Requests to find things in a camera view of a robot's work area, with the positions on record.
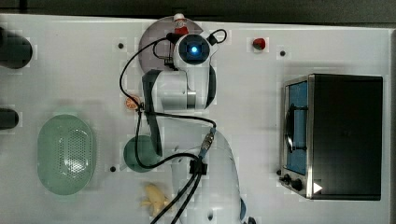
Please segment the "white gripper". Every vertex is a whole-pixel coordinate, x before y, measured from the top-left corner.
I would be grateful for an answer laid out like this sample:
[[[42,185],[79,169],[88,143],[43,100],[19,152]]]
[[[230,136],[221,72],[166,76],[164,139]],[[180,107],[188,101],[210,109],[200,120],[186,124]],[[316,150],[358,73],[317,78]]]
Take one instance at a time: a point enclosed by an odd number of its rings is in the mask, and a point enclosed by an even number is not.
[[[177,71],[193,66],[212,70],[211,56],[217,51],[219,43],[214,33],[187,35],[168,33],[166,39],[174,45],[172,62],[169,65],[171,69]]]

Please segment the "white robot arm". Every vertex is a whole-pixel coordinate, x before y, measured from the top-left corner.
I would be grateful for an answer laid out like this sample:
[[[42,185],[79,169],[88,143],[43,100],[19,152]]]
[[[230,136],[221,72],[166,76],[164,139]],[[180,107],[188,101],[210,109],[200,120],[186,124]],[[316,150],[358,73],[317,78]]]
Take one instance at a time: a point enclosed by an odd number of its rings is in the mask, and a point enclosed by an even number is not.
[[[171,164],[175,198],[154,216],[173,207],[171,224],[242,224],[246,206],[240,197],[233,152],[212,119],[202,118],[216,96],[211,59],[219,48],[213,33],[175,34],[170,70],[142,77],[145,116],[157,164]]]

